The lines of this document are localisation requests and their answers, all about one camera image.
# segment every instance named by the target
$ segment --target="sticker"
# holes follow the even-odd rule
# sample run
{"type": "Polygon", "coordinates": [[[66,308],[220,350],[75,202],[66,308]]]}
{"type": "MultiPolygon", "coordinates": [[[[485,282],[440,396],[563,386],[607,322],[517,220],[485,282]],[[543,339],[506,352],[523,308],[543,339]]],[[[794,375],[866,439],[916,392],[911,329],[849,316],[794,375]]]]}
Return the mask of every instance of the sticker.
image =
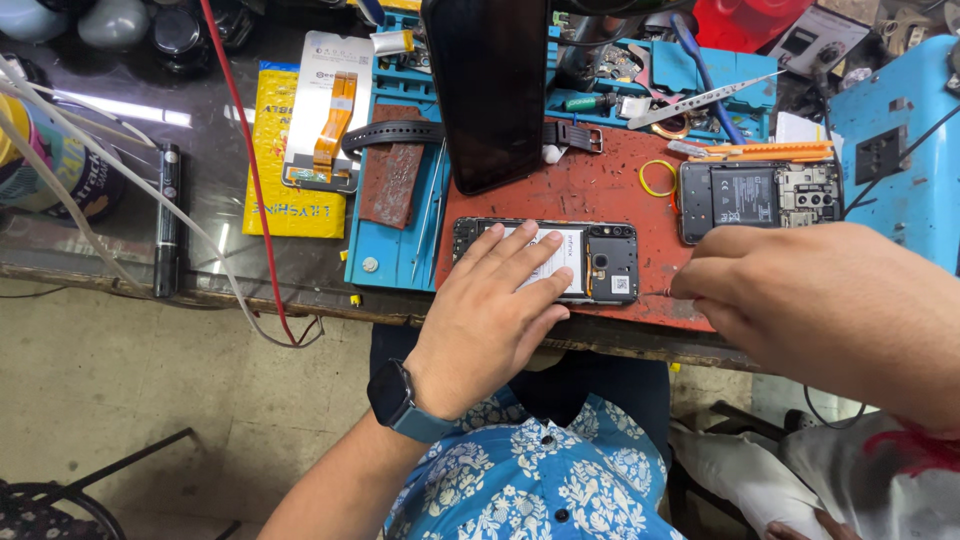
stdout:
{"type": "MultiPolygon", "coordinates": [[[[509,236],[516,228],[508,227],[503,235],[509,236]]],[[[543,278],[549,278],[554,272],[560,270],[562,266],[569,266],[573,269],[573,282],[566,288],[564,294],[583,294],[584,281],[584,256],[583,256],[583,231],[579,229],[540,229],[537,235],[530,241],[530,244],[536,244],[541,238],[547,236],[551,231],[557,231],[564,236],[564,244],[557,250],[550,259],[540,268],[534,270],[534,273],[523,282],[519,288],[523,288],[532,282],[543,278]]]]}
{"type": "Polygon", "coordinates": [[[630,276],[611,276],[612,294],[630,294],[630,276]]]}

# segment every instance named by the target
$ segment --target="dark trousers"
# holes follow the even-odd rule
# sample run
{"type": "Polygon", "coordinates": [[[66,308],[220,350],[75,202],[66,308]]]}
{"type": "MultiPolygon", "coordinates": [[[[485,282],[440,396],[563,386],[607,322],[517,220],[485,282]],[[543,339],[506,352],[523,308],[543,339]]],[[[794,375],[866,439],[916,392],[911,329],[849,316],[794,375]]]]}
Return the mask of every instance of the dark trousers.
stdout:
{"type": "MultiPolygon", "coordinates": [[[[419,336],[420,330],[411,327],[373,325],[371,374],[390,358],[406,358],[419,336]]],[[[567,351],[558,364],[538,372],[521,371],[509,384],[530,414],[563,427],[580,413],[588,394],[600,396],[647,432],[669,467],[670,379],[665,362],[567,351]]]]}

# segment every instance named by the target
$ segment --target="concrete floor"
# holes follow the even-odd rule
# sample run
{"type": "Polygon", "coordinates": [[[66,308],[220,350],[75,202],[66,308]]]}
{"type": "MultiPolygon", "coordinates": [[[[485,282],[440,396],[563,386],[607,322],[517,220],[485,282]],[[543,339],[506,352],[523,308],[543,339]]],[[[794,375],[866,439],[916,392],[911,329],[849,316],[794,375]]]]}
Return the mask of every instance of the concrete floor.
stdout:
{"type": "MultiPolygon", "coordinates": [[[[0,295],[51,285],[0,280],[0,295]]],[[[294,319],[297,333],[307,319],[294,319]]],[[[282,336],[278,319],[261,324],[282,336]]],[[[306,350],[271,345],[239,310],[192,311],[66,289],[0,299],[0,478],[67,483],[185,427],[196,439],[87,494],[131,540],[252,539],[295,481],[367,409],[370,324],[324,319],[306,350]]],[[[683,366],[675,416],[751,407],[749,374],[683,366]]]]}

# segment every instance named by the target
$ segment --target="phone battery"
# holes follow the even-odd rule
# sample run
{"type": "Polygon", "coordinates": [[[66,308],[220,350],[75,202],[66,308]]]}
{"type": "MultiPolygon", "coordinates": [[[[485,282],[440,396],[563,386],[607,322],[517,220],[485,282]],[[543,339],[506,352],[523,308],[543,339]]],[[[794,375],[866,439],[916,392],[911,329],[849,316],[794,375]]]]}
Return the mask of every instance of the phone battery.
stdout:
{"type": "Polygon", "coordinates": [[[778,227],[774,169],[723,168],[710,171],[713,225],[778,227]]]}

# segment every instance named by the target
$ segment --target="black smartphone screen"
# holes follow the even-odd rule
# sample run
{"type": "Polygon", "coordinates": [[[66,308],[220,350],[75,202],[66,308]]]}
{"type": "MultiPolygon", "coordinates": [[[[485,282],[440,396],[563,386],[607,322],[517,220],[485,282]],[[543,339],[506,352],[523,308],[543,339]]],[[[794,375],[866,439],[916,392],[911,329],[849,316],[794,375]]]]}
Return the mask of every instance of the black smartphone screen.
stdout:
{"type": "Polygon", "coordinates": [[[453,181],[467,195],[537,170],[546,0],[426,0],[420,10],[453,181]]]}

